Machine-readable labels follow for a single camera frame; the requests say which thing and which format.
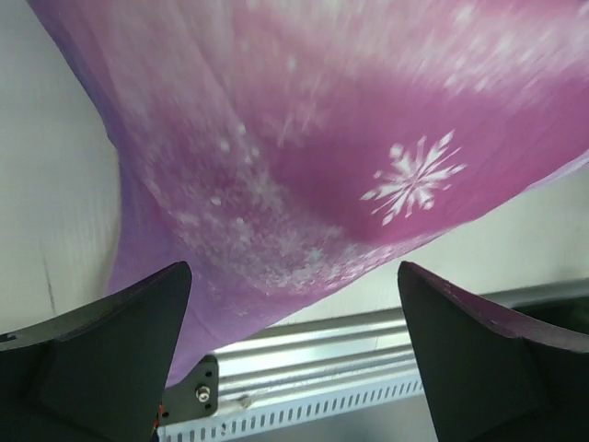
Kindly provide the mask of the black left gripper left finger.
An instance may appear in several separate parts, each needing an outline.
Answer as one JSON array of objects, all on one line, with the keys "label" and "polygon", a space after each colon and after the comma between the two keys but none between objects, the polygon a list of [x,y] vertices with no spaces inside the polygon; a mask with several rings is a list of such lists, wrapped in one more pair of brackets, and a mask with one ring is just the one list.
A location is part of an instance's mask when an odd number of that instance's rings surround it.
[{"label": "black left gripper left finger", "polygon": [[190,267],[176,262],[2,334],[2,440],[150,440],[190,291]]}]

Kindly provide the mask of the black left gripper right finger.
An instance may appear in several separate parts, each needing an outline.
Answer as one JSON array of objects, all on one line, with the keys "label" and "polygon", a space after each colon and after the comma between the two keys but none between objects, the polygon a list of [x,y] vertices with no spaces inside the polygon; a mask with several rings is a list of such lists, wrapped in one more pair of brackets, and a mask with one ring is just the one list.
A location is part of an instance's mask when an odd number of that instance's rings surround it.
[{"label": "black left gripper right finger", "polygon": [[588,284],[478,296],[412,262],[398,290],[441,441],[588,437]]}]

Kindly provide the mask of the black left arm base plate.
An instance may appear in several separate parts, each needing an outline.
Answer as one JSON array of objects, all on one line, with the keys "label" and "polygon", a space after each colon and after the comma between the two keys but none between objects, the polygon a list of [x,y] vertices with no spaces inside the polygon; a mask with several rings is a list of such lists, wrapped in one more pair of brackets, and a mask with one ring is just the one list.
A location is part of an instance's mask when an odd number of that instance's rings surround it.
[{"label": "black left arm base plate", "polygon": [[213,415],[218,397],[218,361],[214,355],[207,355],[180,383],[165,388],[155,429]]}]

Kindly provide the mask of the purple Elsa print pillowcase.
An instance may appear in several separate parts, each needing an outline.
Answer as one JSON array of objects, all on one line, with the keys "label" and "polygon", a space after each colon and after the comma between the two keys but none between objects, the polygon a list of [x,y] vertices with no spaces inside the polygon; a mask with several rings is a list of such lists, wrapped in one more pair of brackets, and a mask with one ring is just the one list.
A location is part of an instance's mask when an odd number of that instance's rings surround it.
[{"label": "purple Elsa print pillowcase", "polygon": [[33,1],[118,151],[167,381],[588,161],[584,1]]}]

